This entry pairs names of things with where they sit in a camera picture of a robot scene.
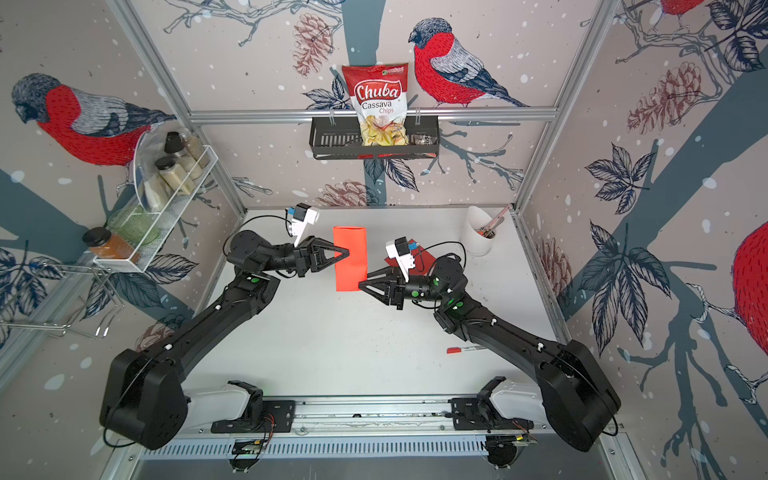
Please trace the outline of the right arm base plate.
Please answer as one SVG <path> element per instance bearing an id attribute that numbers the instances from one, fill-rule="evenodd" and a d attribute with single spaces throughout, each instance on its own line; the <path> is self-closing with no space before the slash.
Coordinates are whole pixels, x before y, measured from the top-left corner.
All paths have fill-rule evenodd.
<path id="1" fill-rule="evenodd" d="M 534 428 L 531 420 L 502 417 L 489 400 L 457 397 L 452 398 L 450 403 L 450 410 L 445 416 L 452 420 L 453 428 L 457 431 L 528 431 Z"/>

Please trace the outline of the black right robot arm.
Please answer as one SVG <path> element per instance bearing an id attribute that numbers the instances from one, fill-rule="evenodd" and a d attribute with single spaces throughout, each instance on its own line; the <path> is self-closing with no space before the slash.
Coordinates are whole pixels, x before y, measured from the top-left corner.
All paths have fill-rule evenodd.
<path id="1" fill-rule="evenodd" d="M 467 286 L 460 260 L 450 255 L 426 275 L 406 276 L 388 266 L 359 283 L 361 291 L 399 310 L 407 300 L 434 302 L 433 317 L 446 333 L 490 350 L 535 380 L 555 433 L 576 450 L 590 450 L 621 408 L 594 355 L 577 340 L 547 340 L 503 320 Z"/>

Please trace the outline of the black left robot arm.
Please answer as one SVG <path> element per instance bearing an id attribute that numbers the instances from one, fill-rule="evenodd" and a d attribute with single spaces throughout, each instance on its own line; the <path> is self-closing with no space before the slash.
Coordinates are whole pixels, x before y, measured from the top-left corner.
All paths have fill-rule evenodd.
<path id="1" fill-rule="evenodd" d="M 187 418 L 190 399 L 182 383 L 219 342 L 267 308 L 280 285 L 271 273 L 291 270 L 303 277 L 349 256 L 347 248 L 315 236 L 298 245 L 273 245 L 251 230 L 237 233 L 227 255 L 236 275 L 218 299 L 165 341 L 114 358 L 101 426 L 148 449 L 166 445 Z"/>

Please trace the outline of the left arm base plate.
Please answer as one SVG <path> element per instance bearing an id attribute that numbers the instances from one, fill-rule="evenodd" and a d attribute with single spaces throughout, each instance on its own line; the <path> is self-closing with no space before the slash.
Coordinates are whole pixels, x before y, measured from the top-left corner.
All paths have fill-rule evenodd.
<path id="1" fill-rule="evenodd" d="M 219 420 L 211 425 L 214 434 L 289 433 L 296 410 L 293 400 L 259 399 L 234 420 Z"/>

